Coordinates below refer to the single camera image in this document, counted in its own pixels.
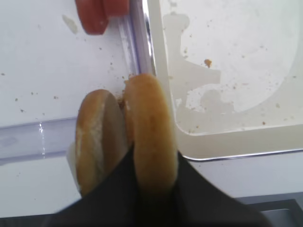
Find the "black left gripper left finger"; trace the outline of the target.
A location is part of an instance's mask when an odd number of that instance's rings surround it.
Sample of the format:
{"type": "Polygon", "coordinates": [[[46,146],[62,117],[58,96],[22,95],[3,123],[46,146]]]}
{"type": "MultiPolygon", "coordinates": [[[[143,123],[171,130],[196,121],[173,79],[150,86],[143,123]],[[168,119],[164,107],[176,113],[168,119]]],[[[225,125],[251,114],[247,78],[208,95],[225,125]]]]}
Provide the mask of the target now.
{"type": "Polygon", "coordinates": [[[105,180],[69,207],[51,215],[45,227],[137,227],[138,184],[130,148],[105,180]]]}

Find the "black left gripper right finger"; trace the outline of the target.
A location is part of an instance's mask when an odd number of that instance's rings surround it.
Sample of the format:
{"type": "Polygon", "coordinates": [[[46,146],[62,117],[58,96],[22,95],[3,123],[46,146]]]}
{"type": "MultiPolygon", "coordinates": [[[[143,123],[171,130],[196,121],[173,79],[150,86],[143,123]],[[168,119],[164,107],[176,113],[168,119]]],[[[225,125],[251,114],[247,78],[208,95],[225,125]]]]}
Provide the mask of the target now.
{"type": "Polygon", "coordinates": [[[259,211],[206,180],[177,152],[178,176],[171,193],[166,227],[270,227],[259,211]]]}

